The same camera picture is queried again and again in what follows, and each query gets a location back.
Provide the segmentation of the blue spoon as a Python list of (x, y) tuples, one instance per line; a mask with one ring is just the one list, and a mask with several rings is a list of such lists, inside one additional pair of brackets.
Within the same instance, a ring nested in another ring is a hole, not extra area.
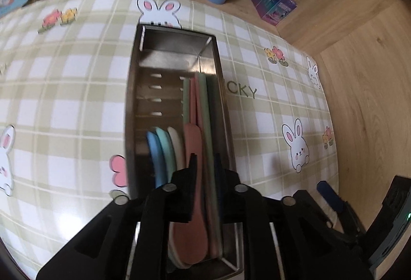
[(166, 165), (164, 154), (157, 134), (148, 131), (146, 134), (149, 152), (151, 155), (153, 169), (155, 174), (155, 187), (163, 186), (167, 183)]

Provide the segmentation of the green spoon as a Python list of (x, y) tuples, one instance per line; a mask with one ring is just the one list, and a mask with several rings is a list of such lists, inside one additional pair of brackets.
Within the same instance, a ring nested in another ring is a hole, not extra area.
[(155, 132), (159, 138), (160, 145), (164, 154), (166, 164), (166, 176), (168, 182), (171, 181), (174, 171), (176, 170), (175, 153), (169, 133), (160, 127), (155, 128)]

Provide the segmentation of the beige spoon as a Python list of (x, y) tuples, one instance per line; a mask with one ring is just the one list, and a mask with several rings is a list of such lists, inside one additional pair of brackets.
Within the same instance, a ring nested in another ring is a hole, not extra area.
[[(175, 167), (176, 170), (184, 169), (185, 168), (185, 154), (183, 149), (183, 143), (181, 141), (178, 132), (173, 127), (168, 127), (167, 132), (171, 139), (171, 144), (173, 147), (173, 152), (175, 156)], [(173, 231), (174, 231), (174, 223), (170, 223), (169, 225), (169, 243), (168, 243), (168, 254), (171, 262), (175, 265), (175, 267), (180, 269), (188, 269), (190, 266), (187, 263), (181, 261), (180, 256), (178, 255), (177, 249), (175, 248), (175, 244), (173, 241)]]

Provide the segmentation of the green chopstick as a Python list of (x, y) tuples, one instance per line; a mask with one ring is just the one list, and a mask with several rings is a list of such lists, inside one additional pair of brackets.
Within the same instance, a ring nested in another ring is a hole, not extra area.
[(183, 80), (183, 124), (190, 122), (190, 79)]
[(219, 223), (217, 190), (214, 176), (214, 155), (212, 147), (210, 109), (206, 75), (204, 73), (199, 73), (199, 83), (203, 113), (202, 136), (205, 151), (203, 177), (205, 179), (205, 209), (207, 211), (209, 229), (209, 253), (211, 258), (220, 258), (222, 255), (221, 228)]

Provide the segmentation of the pink spoon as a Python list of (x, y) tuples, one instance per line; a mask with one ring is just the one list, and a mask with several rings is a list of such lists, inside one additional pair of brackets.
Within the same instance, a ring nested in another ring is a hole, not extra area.
[(202, 262), (208, 252), (208, 234), (202, 211), (203, 142), (201, 129), (192, 123), (185, 124), (184, 136), (188, 172), (195, 174), (190, 186), (191, 219), (187, 223), (175, 222), (172, 238), (180, 262), (194, 265)]

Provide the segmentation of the pink chopstick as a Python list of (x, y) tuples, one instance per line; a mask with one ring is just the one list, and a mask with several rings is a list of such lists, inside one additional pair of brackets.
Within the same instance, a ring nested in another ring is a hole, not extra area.
[(190, 123), (197, 124), (197, 84), (196, 79), (190, 79)]
[(194, 83), (195, 83), (195, 99), (196, 99), (196, 106), (197, 106), (197, 126), (201, 130), (203, 130), (203, 113), (202, 113), (202, 104), (201, 104), (199, 73), (195, 73)]

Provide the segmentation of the stainless steel utensil tray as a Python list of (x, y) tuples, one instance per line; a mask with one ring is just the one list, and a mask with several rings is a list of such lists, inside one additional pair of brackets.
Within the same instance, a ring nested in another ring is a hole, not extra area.
[[(224, 77), (214, 35), (180, 28), (139, 24), (134, 38), (125, 102), (125, 159), (128, 191), (144, 200), (155, 186), (146, 139), (156, 127), (173, 127), (183, 134), (183, 80), (204, 73), (207, 82), (213, 155), (226, 169), (235, 169), (233, 138), (224, 92)], [(209, 229), (203, 185), (205, 228)], [(221, 228), (222, 255), (208, 256), (187, 270), (172, 270), (172, 279), (230, 279), (242, 266), (242, 229), (236, 224)]]

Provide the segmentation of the plaid bunny tablecloth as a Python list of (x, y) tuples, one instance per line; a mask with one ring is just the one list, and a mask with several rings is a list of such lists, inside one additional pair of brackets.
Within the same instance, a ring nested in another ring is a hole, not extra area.
[(189, 0), (43, 0), (1, 19), (1, 239), (30, 279), (125, 178), (125, 91), (149, 12), (216, 37), (242, 182), (279, 199), (339, 184), (313, 58)]

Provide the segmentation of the purple small box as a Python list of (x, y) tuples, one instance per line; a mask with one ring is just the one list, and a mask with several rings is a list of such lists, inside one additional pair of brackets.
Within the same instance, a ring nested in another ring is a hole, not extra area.
[(297, 7), (294, 0), (251, 0), (251, 2), (259, 17), (273, 26), (277, 26)]

